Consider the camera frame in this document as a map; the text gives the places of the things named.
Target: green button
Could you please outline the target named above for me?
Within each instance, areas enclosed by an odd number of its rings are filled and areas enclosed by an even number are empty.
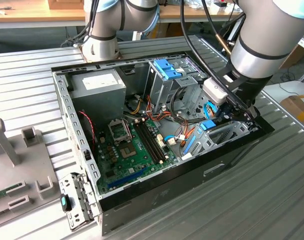
[[[66,205],[66,199],[65,199],[65,197],[62,197],[62,205]]]

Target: robotic arm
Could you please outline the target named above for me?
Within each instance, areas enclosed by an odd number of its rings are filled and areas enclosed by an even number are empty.
[[[86,24],[91,6],[92,0],[85,0]],[[82,47],[83,55],[89,62],[117,58],[116,31],[149,32],[156,26],[159,12],[157,0],[99,0],[94,26]]]
[[[254,100],[304,35],[304,0],[237,0],[246,13],[240,35],[221,81],[247,106],[227,101],[227,93],[212,78],[203,89],[221,111],[217,117],[248,121],[258,116]]]
[[[85,0],[86,24],[92,1]],[[227,66],[217,73],[223,84],[210,77],[203,90],[220,106],[216,114],[219,120],[249,121],[259,115],[253,106],[256,96],[304,35],[304,0],[236,3],[246,13],[246,20]],[[151,31],[159,18],[158,0],[99,0],[94,18],[82,47],[85,58],[90,62],[115,59],[119,55],[116,31]]]

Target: gray part holder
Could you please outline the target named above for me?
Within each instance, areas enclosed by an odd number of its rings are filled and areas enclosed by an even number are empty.
[[[5,136],[0,119],[0,224],[60,196],[42,133],[33,127]]]

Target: wooden table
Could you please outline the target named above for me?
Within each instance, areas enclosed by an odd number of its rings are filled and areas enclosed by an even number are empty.
[[[15,10],[5,10],[7,15],[0,14],[0,29],[83,26],[85,21],[82,9],[50,10],[47,0],[0,0],[0,8],[7,6]],[[179,8],[174,5],[161,6],[160,22],[180,22]],[[207,22],[202,9],[185,7],[185,18],[186,22]],[[213,14],[212,18],[214,21],[226,21],[229,13]]]

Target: aluminum table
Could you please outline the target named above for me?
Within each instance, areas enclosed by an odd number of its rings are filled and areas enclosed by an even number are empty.
[[[216,71],[226,60],[205,41],[191,37]],[[124,57],[189,50],[183,37],[121,42]],[[59,111],[50,68],[83,63],[78,49],[0,54],[0,118],[7,136],[35,126],[44,139],[58,179],[78,166]],[[0,226],[0,239],[302,239],[304,240],[304,127],[266,93],[256,101],[275,128],[234,168],[190,192],[99,237],[92,222],[70,232],[57,199]]]

